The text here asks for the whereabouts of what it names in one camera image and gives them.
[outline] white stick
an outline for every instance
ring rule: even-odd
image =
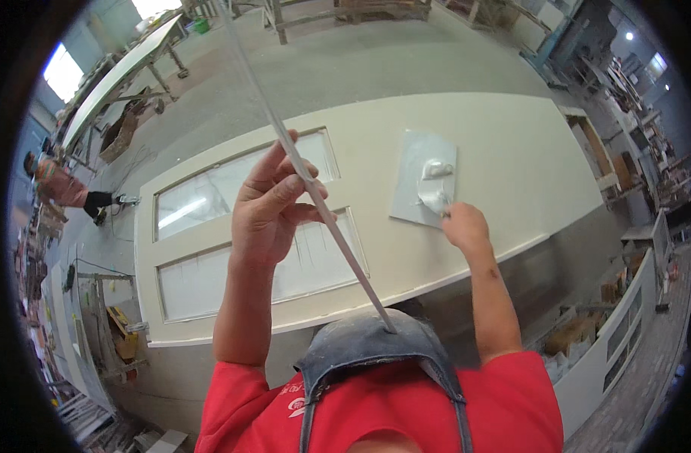
[[[356,260],[356,257],[350,250],[350,247],[346,242],[346,239],[343,237],[340,228],[338,228],[338,226],[335,224],[335,220],[333,220],[330,210],[328,209],[328,206],[326,206],[325,204],[325,200],[323,200],[323,197],[320,195],[320,192],[318,191],[318,188],[315,185],[315,179],[305,168],[305,165],[303,164],[303,159],[301,159],[298,150],[296,150],[296,145],[291,139],[290,134],[287,133],[285,125],[282,123],[282,120],[280,120],[278,115],[270,106],[267,97],[265,97],[265,93],[263,92],[262,87],[260,86],[260,83],[257,80],[257,77],[255,77],[255,72],[253,71],[253,68],[250,66],[250,62],[248,61],[248,58],[245,55],[245,51],[242,49],[240,38],[237,34],[237,31],[234,29],[232,19],[227,13],[225,13],[220,2],[216,2],[216,4],[219,9],[220,16],[224,19],[224,27],[227,29],[227,33],[230,36],[230,39],[232,39],[235,53],[238,55],[240,59],[240,63],[242,65],[242,68],[245,70],[245,74],[247,75],[248,80],[250,80],[250,85],[252,86],[253,90],[255,91],[260,100],[263,110],[267,115],[268,121],[270,122],[270,124],[272,124],[272,127],[275,128],[275,132],[278,134],[280,143],[282,144],[282,148],[285,150],[285,153],[290,158],[290,161],[293,163],[293,167],[295,168],[295,171],[298,174],[298,176],[300,176],[303,179],[303,182],[305,183],[305,189],[313,199],[315,207],[318,209],[318,212],[323,217],[325,225],[328,227],[328,230],[330,230],[330,233],[333,235],[333,239],[335,239],[335,243],[338,245],[338,248],[341,249],[341,252],[345,257],[345,260],[350,265],[350,268],[353,270],[353,273],[356,274],[356,278],[358,278],[358,281],[360,282],[361,286],[363,286],[363,289],[366,291],[366,295],[368,295],[368,298],[371,299],[371,303],[373,303],[373,306],[376,308],[378,314],[380,314],[381,318],[386,324],[386,330],[390,333],[396,333],[395,326],[388,317],[388,313],[386,313],[386,310],[383,308],[381,301],[378,300],[378,296],[376,295],[376,292],[373,290],[371,283],[368,281],[366,273],[363,271],[363,269],[358,263],[358,260]]]

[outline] denim apron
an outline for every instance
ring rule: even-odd
[[[342,381],[357,367],[415,359],[423,371],[441,386],[456,412],[462,453],[471,453],[466,400],[457,372],[430,326],[406,313],[386,309],[398,333],[388,333],[376,313],[331,322],[319,331],[296,368],[303,375],[305,412],[300,453],[307,453],[315,406],[331,384]]]

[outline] worker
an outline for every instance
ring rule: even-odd
[[[121,205],[125,199],[125,195],[114,198],[111,192],[90,191],[43,153],[38,158],[32,153],[26,154],[24,170],[33,178],[34,187],[43,203],[53,201],[59,206],[82,207],[96,226],[101,226],[106,218],[106,211],[101,208],[115,203]]]
[[[322,184],[319,191],[327,196]],[[240,189],[196,452],[561,451],[549,376],[539,354],[522,350],[487,223],[464,203],[450,205],[443,231],[472,272],[478,370],[456,370],[431,327],[387,308],[396,334],[375,311],[331,322],[295,377],[270,389],[264,369],[275,266],[299,223],[323,222],[314,206],[296,203],[303,193],[278,143]]]

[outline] ceiling light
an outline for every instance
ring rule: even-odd
[[[178,210],[174,213],[169,214],[164,219],[160,220],[159,224],[157,226],[159,226],[159,229],[161,230],[162,228],[166,227],[170,223],[177,222],[179,219],[181,219],[185,215],[196,210],[199,206],[201,206],[206,201],[207,201],[206,198],[200,198],[196,202],[192,202],[190,204],[187,204],[187,206],[181,208],[180,210]]]

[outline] shoe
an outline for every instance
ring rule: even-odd
[[[114,199],[114,202],[116,204],[129,204],[131,206],[137,206],[140,201],[141,198],[139,198],[138,196],[127,196],[126,194],[121,194]]]
[[[103,225],[105,219],[106,219],[106,210],[99,211],[99,214],[96,216],[96,219],[94,219],[94,225],[96,225],[96,226]]]

